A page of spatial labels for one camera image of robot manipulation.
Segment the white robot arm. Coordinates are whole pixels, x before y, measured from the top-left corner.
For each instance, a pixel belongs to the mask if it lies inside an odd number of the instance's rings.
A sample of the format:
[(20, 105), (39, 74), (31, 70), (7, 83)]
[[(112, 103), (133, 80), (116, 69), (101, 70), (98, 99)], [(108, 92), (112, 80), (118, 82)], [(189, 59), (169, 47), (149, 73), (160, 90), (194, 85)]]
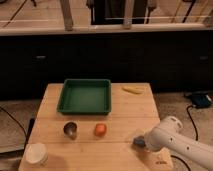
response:
[(152, 152), (168, 148), (213, 171), (213, 146), (181, 135), (182, 128), (178, 118), (167, 116), (144, 135), (135, 137), (133, 144)]

